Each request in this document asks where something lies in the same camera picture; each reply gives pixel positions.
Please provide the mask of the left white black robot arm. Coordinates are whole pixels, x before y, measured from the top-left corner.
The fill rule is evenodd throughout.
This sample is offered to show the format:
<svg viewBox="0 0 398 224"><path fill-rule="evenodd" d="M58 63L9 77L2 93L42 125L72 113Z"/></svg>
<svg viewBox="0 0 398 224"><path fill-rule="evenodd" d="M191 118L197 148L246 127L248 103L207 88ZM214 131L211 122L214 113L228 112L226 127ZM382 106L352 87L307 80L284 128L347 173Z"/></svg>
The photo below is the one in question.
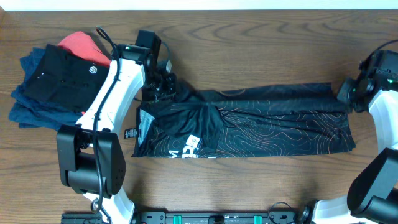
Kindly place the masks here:
<svg viewBox="0 0 398 224"><path fill-rule="evenodd" d="M141 88L161 92L160 48L119 44L109 73L87 112L57 133L62 184L91 201L90 213L64 213L62 223L133 223L134 203L123 189L126 162L119 143L124 117Z"/></svg>

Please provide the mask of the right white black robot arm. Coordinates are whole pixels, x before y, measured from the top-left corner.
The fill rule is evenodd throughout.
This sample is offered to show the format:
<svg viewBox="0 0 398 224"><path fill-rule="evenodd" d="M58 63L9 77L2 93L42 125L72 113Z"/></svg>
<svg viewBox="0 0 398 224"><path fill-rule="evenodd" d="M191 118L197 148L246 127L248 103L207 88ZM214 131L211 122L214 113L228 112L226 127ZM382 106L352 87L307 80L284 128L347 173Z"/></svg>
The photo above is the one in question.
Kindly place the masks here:
<svg viewBox="0 0 398 224"><path fill-rule="evenodd" d="M378 155L348 194L306 206L299 223L397 223L397 80L368 79L363 99L374 120Z"/></svg>

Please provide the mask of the black orange-patterned jersey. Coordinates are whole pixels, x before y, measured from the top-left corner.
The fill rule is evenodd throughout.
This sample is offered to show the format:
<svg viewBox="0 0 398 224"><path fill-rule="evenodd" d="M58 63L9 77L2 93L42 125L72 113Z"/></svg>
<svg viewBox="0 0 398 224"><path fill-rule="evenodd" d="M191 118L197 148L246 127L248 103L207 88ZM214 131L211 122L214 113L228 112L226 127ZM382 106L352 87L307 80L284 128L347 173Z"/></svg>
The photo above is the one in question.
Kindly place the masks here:
<svg viewBox="0 0 398 224"><path fill-rule="evenodd" d="M349 108L329 83L196 90L180 82L158 101L137 108L135 157L231 158L349 152L355 143Z"/></svg>

